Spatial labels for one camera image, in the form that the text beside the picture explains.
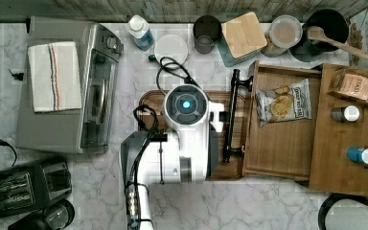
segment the black handle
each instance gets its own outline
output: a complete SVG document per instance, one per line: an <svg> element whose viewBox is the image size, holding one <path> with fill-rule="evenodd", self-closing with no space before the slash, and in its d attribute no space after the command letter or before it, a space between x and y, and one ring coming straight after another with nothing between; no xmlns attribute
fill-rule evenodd
<svg viewBox="0 0 368 230"><path fill-rule="evenodd" d="M238 98L238 89L239 86L246 87L247 90L251 90L250 84L253 82L253 76L251 76L248 80L240 80L241 70L234 69L234 73L231 80L231 101L229 104L229 125L225 133L225 142L223 145L223 163L229 163L229 159L231 158L232 153L239 154L243 157L242 147L240 148L232 148L232 136L234 132L234 121L235 121L235 111L236 111L236 102Z"/></svg>

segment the wooden tray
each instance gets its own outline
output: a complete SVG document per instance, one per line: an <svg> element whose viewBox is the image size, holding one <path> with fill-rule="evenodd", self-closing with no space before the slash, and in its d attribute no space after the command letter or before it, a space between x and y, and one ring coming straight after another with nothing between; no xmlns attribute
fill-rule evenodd
<svg viewBox="0 0 368 230"><path fill-rule="evenodd" d="M324 64L319 96L317 128L312 153L310 189L333 193L368 196L368 167L350 161L346 149L351 146L368 148L368 107L355 101L341 100L328 94L335 71L340 68L355 70L368 78L367 69ZM334 122L330 113L333 107L356 104L361 118L356 123Z"/></svg>
<svg viewBox="0 0 368 230"><path fill-rule="evenodd" d="M211 101L215 103L222 103L225 104L225 111L229 111L229 104L230 104L230 92L221 92L221 91L205 91ZM163 101L164 95L158 91L150 91L146 93L140 100L139 104L147 104L151 108L153 108L157 112L157 119L159 120L159 128L167 128L164 118L161 114L163 111ZM243 108L245 107L245 97L242 95L238 95L237 99L237 109L235 113L235 123L234 123L234 133L233 133L233 141L232 147L237 148L243 145L245 142L245 135L242 136L242 133L246 133L245 127L243 124L246 123L247 117L245 113L243 113ZM152 118L148 113L141 113L139 116L147 126L151 125ZM224 128L223 132L218 135L219 139L219 161L218 166L214 170L210 180L234 180L242 178L242 166L243 160L241 157L236 155L231 156L230 163L222 163L222 156L223 156L223 143L225 140L225 131L226 127Z"/></svg>
<svg viewBox="0 0 368 230"><path fill-rule="evenodd" d="M256 89L278 88L304 79L310 80L312 119L259 127L253 97ZM320 85L320 71L276 67L255 62L243 174L255 173L309 180Z"/></svg>

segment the wooden block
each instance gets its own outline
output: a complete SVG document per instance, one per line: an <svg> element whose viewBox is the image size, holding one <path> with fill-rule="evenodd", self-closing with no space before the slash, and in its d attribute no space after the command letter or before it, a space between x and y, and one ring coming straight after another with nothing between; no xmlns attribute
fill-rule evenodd
<svg viewBox="0 0 368 230"><path fill-rule="evenodd" d="M254 12L222 23L222 34L234 58L248 55L267 45L265 34Z"/></svg>

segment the small bottle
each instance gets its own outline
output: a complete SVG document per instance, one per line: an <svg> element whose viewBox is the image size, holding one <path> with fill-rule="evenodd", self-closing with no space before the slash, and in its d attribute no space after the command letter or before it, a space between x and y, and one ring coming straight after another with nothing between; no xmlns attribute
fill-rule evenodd
<svg viewBox="0 0 368 230"><path fill-rule="evenodd" d="M360 147L349 147L346 150L348 159L368 165L368 149Z"/></svg>
<svg viewBox="0 0 368 230"><path fill-rule="evenodd" d="M149 23L139 15L134 15L126 24L126 30L130 33L134 43L143 51L146 51L154 43Z"/></svg>
<svg viewBox="0 0 368 230"><path fill-rule="evenodd" d="M335 107L331 110L331 118L339 123L355 122L360 117L360 111L356 106Z"/></svg>

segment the toaster oven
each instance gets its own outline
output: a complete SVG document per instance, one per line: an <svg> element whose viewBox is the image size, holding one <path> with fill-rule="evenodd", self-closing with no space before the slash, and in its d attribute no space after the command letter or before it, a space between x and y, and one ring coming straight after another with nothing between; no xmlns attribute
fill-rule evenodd
<svg viewBox="0 0 368 230"><path fill-rule="evenodd" d="M108 149L121 40L89 21L32 17L28 46L75 41L79 58L81 109L35 113L30 65L22 86L16 146L62 153L103 153Z"/></svg>

